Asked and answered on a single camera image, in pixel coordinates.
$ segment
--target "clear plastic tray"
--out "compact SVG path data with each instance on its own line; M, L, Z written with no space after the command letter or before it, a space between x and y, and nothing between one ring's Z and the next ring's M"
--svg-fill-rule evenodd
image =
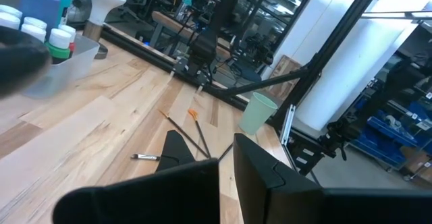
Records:
M51 65L48 73L27 88L23 94L34 99L45 99L86 76L99 50L99 43L77 34L75 46L72 58L58 65Z

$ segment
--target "orange paintbrush tip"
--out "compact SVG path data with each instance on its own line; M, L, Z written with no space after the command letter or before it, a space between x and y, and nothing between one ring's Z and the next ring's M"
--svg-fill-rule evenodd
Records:
M188 112L195 120L198 120L198 113L194 109L189 109Z
M161 112L162 114L163 114L163 116L165 116L166 118L168 118L169 116L168 116L168 114L166 114L166 113L164 113L164 112L162 112L162 110L160 110L160 109L158 109L159 110L159 112Z

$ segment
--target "mint green cup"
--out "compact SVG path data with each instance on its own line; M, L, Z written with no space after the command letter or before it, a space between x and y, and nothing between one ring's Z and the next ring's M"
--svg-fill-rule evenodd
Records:
M255 134L276 111L277 105L267 97L254 92L238 126L247 134Z

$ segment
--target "wooden tabletop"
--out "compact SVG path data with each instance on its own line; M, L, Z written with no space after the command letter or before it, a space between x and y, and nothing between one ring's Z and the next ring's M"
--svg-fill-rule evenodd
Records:
M180 29L182 29L182 24L175 21L173 18L167 17L166 15L162 14L160 11L154 11L152 13L152 18L155 22L162 24L164 27L169 28L171 31L178 32ZM193 30L190 28L184 28L180 32L180 36L183 38L189 39L192 36ZM230 43L222 38L218 38L217 42L220 45L223 45L225 48L229 48ZM216 52L217 54L222 57L222 59L228 59L231 57L230 52L221 46L217 46Z
M202 144L187 112L196 110L214 157L242 132L241 111L102 43L108 58L95 61L90 75L64 92L41 101L16 95L0 102L0 223L50 223L55 203L71 190L152 174L157 162L130 156L161 154L174 127L158 109ZM290 166L272 127L248 137ZM187 143L197 160L204 159ZM232 151L219 172L221 222L242 223Z

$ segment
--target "white lamp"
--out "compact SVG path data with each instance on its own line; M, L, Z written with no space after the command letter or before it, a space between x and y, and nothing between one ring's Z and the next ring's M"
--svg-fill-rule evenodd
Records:
M82 34L98 42L101 37L103 22L105 21L108 13L113 8L123 5L125 2L126 0L92 0L92 11L90 13L90 18L87 20L84 32ZM108 49L101 43L99 44L101 46L95 59L104 59L108 54Z

